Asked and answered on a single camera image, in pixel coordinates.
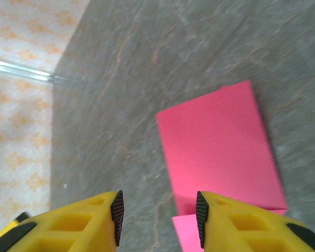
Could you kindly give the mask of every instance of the pink foam block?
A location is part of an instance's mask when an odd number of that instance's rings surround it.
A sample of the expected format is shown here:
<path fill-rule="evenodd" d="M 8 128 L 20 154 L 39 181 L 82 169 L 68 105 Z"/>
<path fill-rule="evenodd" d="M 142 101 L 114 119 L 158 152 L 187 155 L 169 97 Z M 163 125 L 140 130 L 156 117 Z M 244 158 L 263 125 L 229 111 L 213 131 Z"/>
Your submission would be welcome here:
<path fill-rule="evenodd" d="M 250 81 L 156 115 L 179 215 L 211 191 L 268 210 L 287 210 Z"/>
<path fill-rule="evenodd" d="M 183 252 L 204 252 L 198 235 L 196 215 L 183 215 L 172 218 L 177 237 Z"/>

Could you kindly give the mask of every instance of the floral wallpaper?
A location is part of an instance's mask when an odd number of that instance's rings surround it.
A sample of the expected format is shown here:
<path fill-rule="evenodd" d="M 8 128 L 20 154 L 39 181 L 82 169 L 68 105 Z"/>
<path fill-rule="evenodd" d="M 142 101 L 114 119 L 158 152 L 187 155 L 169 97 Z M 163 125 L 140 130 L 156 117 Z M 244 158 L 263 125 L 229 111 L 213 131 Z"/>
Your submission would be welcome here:
<path fill-rule="evenodd" d="M 51 85 L 0 75 L 0 230 L 49 210 L 51 116 Z"/>
<path fill-rule="evenodd" d="M 0 0 L 0 59 L 52 72 L 89 0 Z"/>

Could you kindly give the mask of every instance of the gray floor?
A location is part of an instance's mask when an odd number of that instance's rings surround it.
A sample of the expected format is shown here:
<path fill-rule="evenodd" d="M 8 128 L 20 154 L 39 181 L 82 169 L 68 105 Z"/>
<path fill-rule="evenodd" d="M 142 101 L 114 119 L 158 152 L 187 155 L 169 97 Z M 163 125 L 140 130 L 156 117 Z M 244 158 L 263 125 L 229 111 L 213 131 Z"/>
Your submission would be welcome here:
<path fill-rule="evenodd" d="M 56 72 L 51 206 L 123 189 L 119 251 L 180 251 L 155 114 L 245 79 L 315 231 L 315 0 L 91 0 Z"/>

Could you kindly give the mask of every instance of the pink rectangular block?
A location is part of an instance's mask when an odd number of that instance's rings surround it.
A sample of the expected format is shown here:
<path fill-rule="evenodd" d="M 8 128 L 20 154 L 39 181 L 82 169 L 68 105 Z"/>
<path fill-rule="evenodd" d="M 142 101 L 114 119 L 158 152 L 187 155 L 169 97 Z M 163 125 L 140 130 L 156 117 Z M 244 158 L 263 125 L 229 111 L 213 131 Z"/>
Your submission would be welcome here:
<path fill-rule="evenodd" d="M 196 215 L 173 217 L 173 224 L 183 252 L 204 252 L 201 248 Z"/>
<path fill-rule="evenodd" d="M 156 118 L 179 215 L 195 214 L 197 191 L 287 210 L 250 81 L 222 87 Z"/>

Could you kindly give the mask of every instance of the pink object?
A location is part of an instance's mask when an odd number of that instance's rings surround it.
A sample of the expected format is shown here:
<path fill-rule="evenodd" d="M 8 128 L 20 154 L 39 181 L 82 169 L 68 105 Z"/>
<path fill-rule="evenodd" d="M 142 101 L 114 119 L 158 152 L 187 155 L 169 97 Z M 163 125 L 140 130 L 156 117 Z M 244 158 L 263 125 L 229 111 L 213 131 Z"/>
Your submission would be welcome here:
<path fill-rule="evenodd" d="M 204 252 L 201 248 L 196 215 L 183 215 L 172 218 L 177 237 L 183 252 Z"/>
<path fill-rule="evenodd" d="M 156 115 L 179 215 L 211 191 L 283 214 L 288 206 L 250 81 Z"/>

